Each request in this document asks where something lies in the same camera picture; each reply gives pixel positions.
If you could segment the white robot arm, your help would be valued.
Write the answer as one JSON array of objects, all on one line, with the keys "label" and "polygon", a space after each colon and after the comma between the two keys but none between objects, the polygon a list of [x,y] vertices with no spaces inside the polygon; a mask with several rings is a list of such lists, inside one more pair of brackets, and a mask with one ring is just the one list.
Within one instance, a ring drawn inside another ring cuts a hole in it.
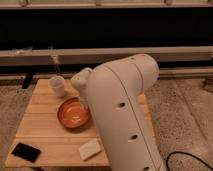
[{"label": "white robot arm", "polygon": [[159,67],[148,54],[85,68],[71,78],[98,129],[112,171],[166,171],[138,102]]}]

